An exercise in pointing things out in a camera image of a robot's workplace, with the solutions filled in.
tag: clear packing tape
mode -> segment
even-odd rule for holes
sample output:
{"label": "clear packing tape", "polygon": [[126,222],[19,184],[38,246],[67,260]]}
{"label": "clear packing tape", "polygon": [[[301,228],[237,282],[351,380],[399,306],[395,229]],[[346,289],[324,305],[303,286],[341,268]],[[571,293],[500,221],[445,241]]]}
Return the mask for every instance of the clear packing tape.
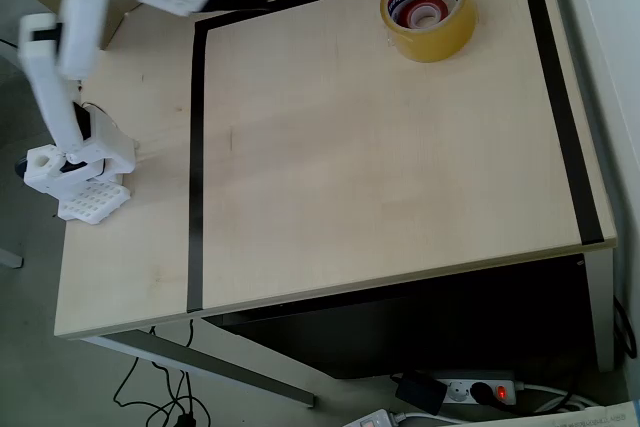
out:
{"label": "clear packing tape", "polygon": [[[415,8],[416,0],[380,0],[380,14],[391,40],[402,55],[417,62],[437,62],[452,56],[469,41],[476,24],[473,2],[442,1],[448,8],[444,15],[432,6]],[[424,15],[422,19],[413,19],[411,25],[414,28],[401,25],[404,23],[403,10],[407,6],[412,12]]]}

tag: white perforated plate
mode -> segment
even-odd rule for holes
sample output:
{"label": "white perforated plate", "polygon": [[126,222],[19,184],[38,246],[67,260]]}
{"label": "white perforated plate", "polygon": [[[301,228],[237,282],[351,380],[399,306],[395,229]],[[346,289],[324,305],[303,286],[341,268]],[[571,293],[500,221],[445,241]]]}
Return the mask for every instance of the white perforated plate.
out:
{"label": "white perforated plate", "polygon": [[97,224],[131,198],[129,189],[113,182],[85,182],[73,199],[60,201],[58,217]]}

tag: gray floor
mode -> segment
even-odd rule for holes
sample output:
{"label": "gray floor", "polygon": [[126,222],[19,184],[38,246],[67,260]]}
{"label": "gray floor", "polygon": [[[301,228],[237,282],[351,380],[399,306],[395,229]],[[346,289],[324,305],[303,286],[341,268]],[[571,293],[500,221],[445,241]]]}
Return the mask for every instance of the gray floor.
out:
{"label": "gray floor", "polygon": [[[64,222],[55,217],[54,199],[26,187],[13,173],[16,159],[50,139],[28,83],[4,67],[0,63],[0,246],[23,255],[25,264],[0,269],[0,425],[142,426],[149,408],[120,409],[111,401],[132,358],[53,336]],[[188,325],[160,326],[158,335],[184,342]],[[263,392],[194,377],[194,392],[214,426],[339,427],[380,408],[415,410],[394,398],[395,384],[386,377],[337,381],[201,321],[195,322],[193,347],[319,396],[318,406],[309,410]],[[174,382],[177,377],[173,372]],[[606,404],[627,397],[619,372],[591,372],[580,390]],[[167,402],[162,374],[141,362],[121,400]],[[494,413],[460,407],[455,415],[489,419]],[[206,425],[201,413],[197,419],[199,426]],[[152,425],[161,424],[156,417]],[[437,424],[417,419],[403,427]]]}

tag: white cable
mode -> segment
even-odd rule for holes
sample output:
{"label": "white cable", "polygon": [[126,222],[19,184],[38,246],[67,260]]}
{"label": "white cable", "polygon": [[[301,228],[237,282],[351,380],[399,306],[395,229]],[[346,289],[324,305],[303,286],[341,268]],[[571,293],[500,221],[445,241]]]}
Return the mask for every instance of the white cable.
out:
{"label": "white cable", "polygon": [[406,414],[400,413],[400,414],[396,414],[394,416],[394,419],[395,419],[396,423],[399,424],[400,422],[402,422],[405,419],[408,419],[409,417],[425,417],[427,419],[441,420],[443,422],[448,422],[450,424],[467,424],[467,423],[469,423],[466,420],[454,419],[452,417],[445,417],[444,415],[425,414],[424,412],[408,412]]}
{"label": "white cable", "polygon": [[[555,399],[551,399],[549,402],[547,402],[546,404],[541,405],[540,407],[538,407],[535,412],[544,412],[545,410],[549,410],[554,408],[556,405],[558,405],[562,399],[564,399],[564,397],[556,397]],[[574,400],[569,400],[565,405],[572,405],[574,407],[577,407],[579,410],[584,410],[586,409],[586,406],[582,403],[582,402],[577,402]]]}
{"label": "white cable", "polygon": [[[537,385],[537,384],[520,384],[516,385],[518,390],[539,390],[541,392],[549,392],[551,394],[558,394],[562,396],[566,396],[568,392],[566,390],[554,389],[553,387],[547,387],[546,385]],[[573,394],[570,400],[577,400],[582,402],[589,407],[600,407],[600,404],[595,403],[593,400],[587,399],[586,397],[582,397],[581,395]]]}

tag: roll of tape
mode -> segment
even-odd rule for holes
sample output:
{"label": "roll of tape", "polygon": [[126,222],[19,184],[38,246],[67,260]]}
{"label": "roll of tape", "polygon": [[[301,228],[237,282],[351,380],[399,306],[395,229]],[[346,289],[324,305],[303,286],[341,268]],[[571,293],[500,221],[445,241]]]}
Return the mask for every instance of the roll of tape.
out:
{"label": "roll of tape", "polygon": [[449,15],[442,0],[411,0],[400,11],[398,25],[409,29],[427,29]]}
{"label": "roll of tape", "polygon": [[[423,9],[417,15],[416,6],[420,4],[417,0],[380,0],[382,20],[396,48],[405,57],[418,62],[436,62],[455,54],[471,38],[476,23],[471,0],[440,1],[446,5],[448,15],[438,18],[433,6],[432,12]],[[433,17],[431,25],[419,27],[417,21],[425,15]]]}

